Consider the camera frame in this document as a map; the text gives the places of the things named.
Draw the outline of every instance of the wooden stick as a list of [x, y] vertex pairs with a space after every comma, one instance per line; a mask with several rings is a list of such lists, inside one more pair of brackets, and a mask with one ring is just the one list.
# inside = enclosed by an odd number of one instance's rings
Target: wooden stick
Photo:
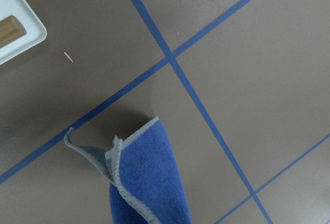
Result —
[[13, 15], [0, 21], [0, 48], [25, 35], [23, 25]]

